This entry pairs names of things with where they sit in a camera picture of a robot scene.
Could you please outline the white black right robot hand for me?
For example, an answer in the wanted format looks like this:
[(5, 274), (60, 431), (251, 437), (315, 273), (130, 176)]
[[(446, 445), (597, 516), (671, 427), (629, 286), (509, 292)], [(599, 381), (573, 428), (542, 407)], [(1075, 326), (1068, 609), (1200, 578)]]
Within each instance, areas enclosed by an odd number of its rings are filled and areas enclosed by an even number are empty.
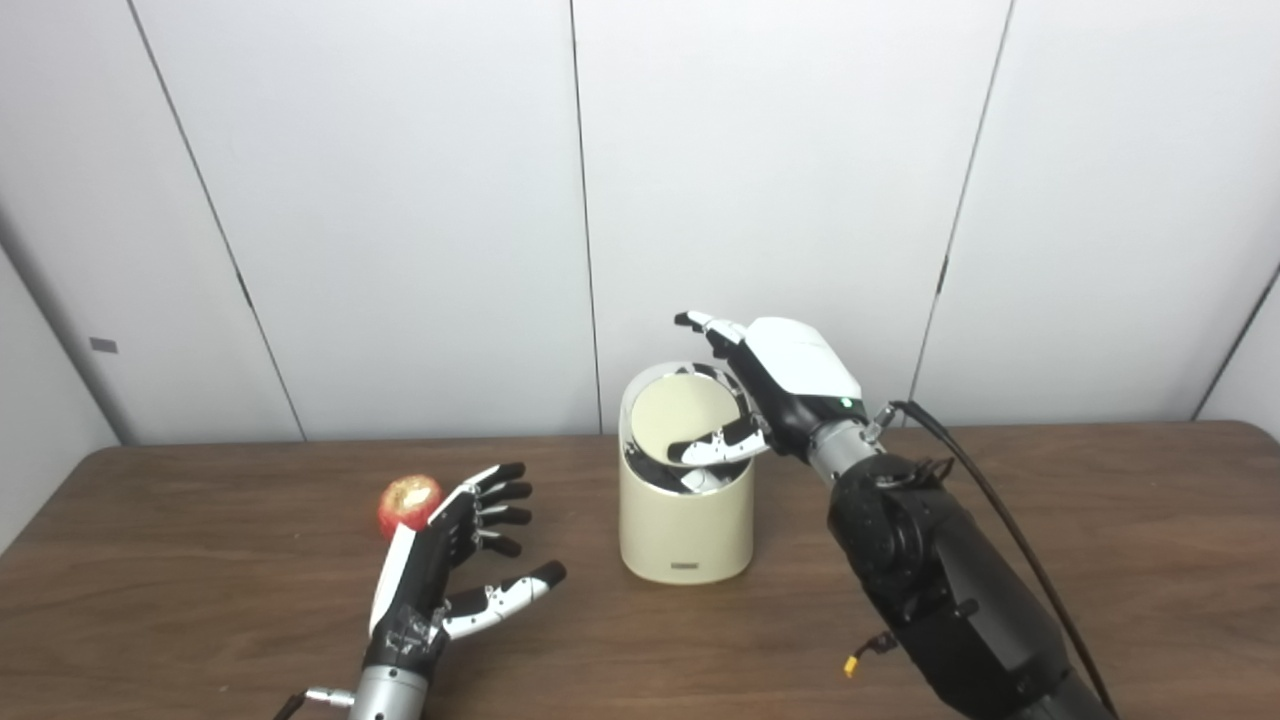
[(676, 325), (703, 334), (727, 363), (748, 400), (745, 414), (666, 450), (677, 466), (740, 462), (767, 450), (817, 465), (827, 430), (865, 425), (861, 387), (813, 327), (762, 316), (748, 325), (708, 313), (675, 315)]

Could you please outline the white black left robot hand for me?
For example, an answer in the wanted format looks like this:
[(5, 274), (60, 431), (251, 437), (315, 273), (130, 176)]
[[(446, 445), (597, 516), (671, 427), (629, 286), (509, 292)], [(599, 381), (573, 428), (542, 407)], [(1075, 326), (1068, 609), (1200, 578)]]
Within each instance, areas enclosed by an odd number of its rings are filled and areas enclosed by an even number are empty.
[(398, 525), (374, 593), (362, 666), (390, 667), (431, 680), (452, 641), (484, 632), (547, 596), (566, 577), (549, 561), (520, 577), (447, 594), (453, 570), (475, 553), (520, 556), (522, 547), (497, 530), (526, 525), (532, 493), (524, 462), (503, 462), (454, 487), (424, 528)]

